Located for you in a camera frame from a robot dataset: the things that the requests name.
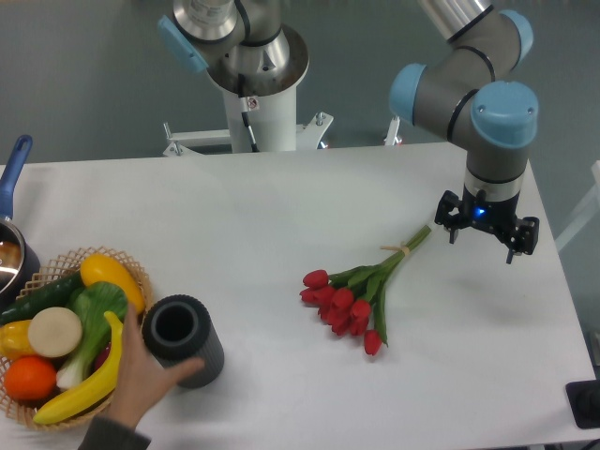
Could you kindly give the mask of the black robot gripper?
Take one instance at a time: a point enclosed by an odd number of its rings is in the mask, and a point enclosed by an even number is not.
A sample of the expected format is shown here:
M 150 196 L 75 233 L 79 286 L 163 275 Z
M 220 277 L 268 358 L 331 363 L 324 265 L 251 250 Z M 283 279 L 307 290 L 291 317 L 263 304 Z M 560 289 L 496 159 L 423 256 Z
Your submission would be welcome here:
M 518 218 L 516 209 L 520 194 L 517 182 L 490 184 L 481 181 L 464 183 L 463 197 L 446 190 L 442 195 L 434 222 L 449 233 L 455 244 L 460 230 L 473 228 L 490 234 L 509 234 L 506 263 L 515 256 L 532 255 L 539 236 L 539 218 Z

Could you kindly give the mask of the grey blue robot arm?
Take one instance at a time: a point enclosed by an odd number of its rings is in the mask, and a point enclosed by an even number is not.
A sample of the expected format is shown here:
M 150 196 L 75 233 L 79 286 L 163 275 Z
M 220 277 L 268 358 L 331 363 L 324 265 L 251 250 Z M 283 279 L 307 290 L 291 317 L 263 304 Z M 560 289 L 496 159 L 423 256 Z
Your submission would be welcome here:
M 391 111 L 466 151 L 462 194 L 442 195 L 435 222 L 452 238 L 473 228 L 494 235 L 508 255 L 531 255 L 537 217 L 516 210 L 538 129 L 534 91 L 505 76 L 533 45 L 528 20 L 489 1 L 423 1 L 452 51 L 434 67 L 410 64 L 390 88 Z

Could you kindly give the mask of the grey sleeved forearm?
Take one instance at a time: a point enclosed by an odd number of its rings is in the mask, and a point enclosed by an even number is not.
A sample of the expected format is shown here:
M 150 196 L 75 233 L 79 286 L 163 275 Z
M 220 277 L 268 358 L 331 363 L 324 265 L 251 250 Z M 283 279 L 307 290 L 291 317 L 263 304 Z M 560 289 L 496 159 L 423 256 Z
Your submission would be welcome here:
M 104 416 L 95 417 L 87 429 L 79 450 L 145 450 L 151 439 L 135 429 Z

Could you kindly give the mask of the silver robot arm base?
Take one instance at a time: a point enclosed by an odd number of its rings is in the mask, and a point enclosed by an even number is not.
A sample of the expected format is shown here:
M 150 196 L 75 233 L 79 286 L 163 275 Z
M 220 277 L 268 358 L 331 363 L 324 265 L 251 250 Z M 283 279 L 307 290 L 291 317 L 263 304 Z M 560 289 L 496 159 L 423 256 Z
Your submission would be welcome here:
M 157 30 L 181 66 L 239 97 L 282 93 L 308 71 L 307 44 L 279 1 L 175 1 Z

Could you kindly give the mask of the bare human hand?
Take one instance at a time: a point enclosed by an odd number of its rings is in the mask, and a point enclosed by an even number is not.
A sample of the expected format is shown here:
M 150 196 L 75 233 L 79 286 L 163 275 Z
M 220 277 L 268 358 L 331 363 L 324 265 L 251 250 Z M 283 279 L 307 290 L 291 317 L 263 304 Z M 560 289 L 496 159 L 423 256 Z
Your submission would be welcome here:
M 204 368 L 200 357 L 163 367 L 147 351 L 137 319 L 135 307 L 128 304 L 117 383 L 106 412 L 110 420 L 132 430 L 173 387 Z

